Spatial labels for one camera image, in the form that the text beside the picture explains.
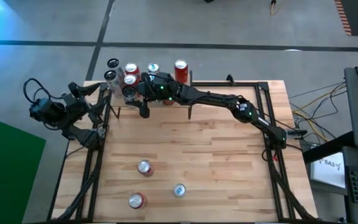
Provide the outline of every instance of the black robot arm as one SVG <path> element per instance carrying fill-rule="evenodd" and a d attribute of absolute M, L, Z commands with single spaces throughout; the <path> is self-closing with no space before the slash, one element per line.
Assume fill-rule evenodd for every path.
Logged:
<path fill-rule="evenodd" d="M 223 95 L 219 93 L 199 91 L 192 86 L 176 82 L 168 73 L 157 75 L 142 74 L 142 81 L 137 91 L 144 101 L 131 103 L 140 108 L 140 115 L 149 117 L 147 101 L 171 99 L 180 105 L 203 104 L 227 108 L 233 117 L 242 123 L 250 123 L 268 136 L 271 145 L 286 147 L 287 134 L 284 129 L 274 127 L 262 119 L 256 107 L 243 96 Z"/>

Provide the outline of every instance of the white paper sign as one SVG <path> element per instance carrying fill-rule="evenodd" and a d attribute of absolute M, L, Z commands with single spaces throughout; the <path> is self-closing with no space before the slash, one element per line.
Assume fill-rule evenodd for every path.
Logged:
<path fill-rule="evenodd" d="M 342 153 L 339 152 L 313 162 L 310 167 L 310 179 L 345 189 L 345 167 Z"/>

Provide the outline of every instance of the green backdrop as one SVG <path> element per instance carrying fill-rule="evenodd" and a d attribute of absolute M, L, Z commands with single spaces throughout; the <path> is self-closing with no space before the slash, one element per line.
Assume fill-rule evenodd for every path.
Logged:
<path fill-rule="evenodd" d="M 45 140 L 0 122 L 0 223 L 22 223 Z"/>

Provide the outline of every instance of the wooden tabletop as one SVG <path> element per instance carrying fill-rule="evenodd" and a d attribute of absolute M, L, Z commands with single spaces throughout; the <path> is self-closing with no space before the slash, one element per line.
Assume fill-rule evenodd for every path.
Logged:
<path fill-rule="evenodd" d="M 293 126 L 284 82 L 267 82 L 276 119 Z M 243 95 L 257 105 L 251 87 L 198 89 Z M 95 103 L 97 92 L 88 100 Z M 187 112 L 187 108 L 151 108 L 150 118 L 143 119 L 138 110 L 123 108 L 119 119 L 110 117 L 95 222 L 277 221 L 268 166 L 261 158 L 261 132 L 251 124 L 238 122 L 224 108 L 194 105 L 191 120 Z M 89 128 L 91 122 L 84 118 L 77 125 Z M 294 140 L 288 143 L 299 146 Z M 77 142 L 72 142 L 68 151 L 78 147 Z M 283 154 L 291 190 L 316 217 L 302 153 L 288 147 Z M 85 158 L 86 149 L 66 160 L 53 217 L 62 214 L 78 193 Z M 153 176 L 138 173 L 137 163 L 142 159 L 152 163 Z M 183 198 L 173 194 L 173 187 L 179 183 L 186 186 Z M 145 208 L 135 210 L 128 205 L 134 192 L 147 197 Z M 287 214 L 282 191 L 280 197 Z"/>

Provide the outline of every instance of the soda can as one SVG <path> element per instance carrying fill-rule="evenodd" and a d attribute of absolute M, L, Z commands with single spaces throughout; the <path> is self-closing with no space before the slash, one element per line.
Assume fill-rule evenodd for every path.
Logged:
<path fill-rule="evenodd" d="M 147 69 L 149 70 L 149 73 L 153 73 L 153 74 L 157 74 L 158 72 L 160 72 L 160 67 L 159 65 L 157 65 L 156 63 L 150 63 L 147 66 Z"/>
<path fill-rule="evenodd" d="M 117 75 L 117 73 L 113 70 L 108 70 L 106 73 L 104 73 L 104 79 L 106 80 L 106 83 L 109 85 L 110 90 L 114 94 L 116 98 L 121 98 L 121 81 Z"/>
<path fill-rule="evenodd" d="M 179 59 L 175 62 L 175 80 L 180 83 L 186 83 L 189 73 L 187 62 Z"/>
<path fill-rule="evenodd" d="M 123 69 L 121 68 L 121 66 L 119 65 L 118 59 L 112 58 L 112 59 L 108 60 L 107 66 L 109 68 L 112 68 L 112 70 L 116 71 L 121 83 L 124 83 L 125 73 L 124 73 Z"/>
<path fill-rule="evenodd" d="M 186 193 L 186 187 L 183 184 L 176 184 L 176 186 L 173 188 L 173 194 L 176 197 L 183 197 Z"/>
<path fill-rule="evenodd" d="M 129 74 L 125 76 L 124 83 L 126 85 L 136 86 L 138 84 L 138 79 L 136 78 L 135 75 Z"/>
<path fill-rule="evenodd" d="M 124 86 L 124 88 L 122 88 L 122 96 L 125 102 L 137 101 L 136 89 L 133 86 Z"/>
<path fill-rule="evenodd" d="M 135 75 L 136 78 L 140 80 L 139 67 L 133 62 L 130 62 L 127 65 L 125 65 L 125 74 L 126 75 Z"/>
<path fill-rule="evenodd" d="M 163 100 L 162 103 L 164 103 L 164 105 L 170 106 L 170 105 L 174 104 L 175 102 L 173 100 Z"/>
<path fill-rule="evenodd" d="M 129 197 L 128 203 L 131 208 L 139 209 L 146 206 L 147 199 L 144 194 L 134 193 Z"/>
<path fill-rule="evenodd" d="M 148 160 L 142 160 L 137 165 L 137 171 L 143 174 L 145 177 L 151 177 L 154 173 L 153 167 Z"/>

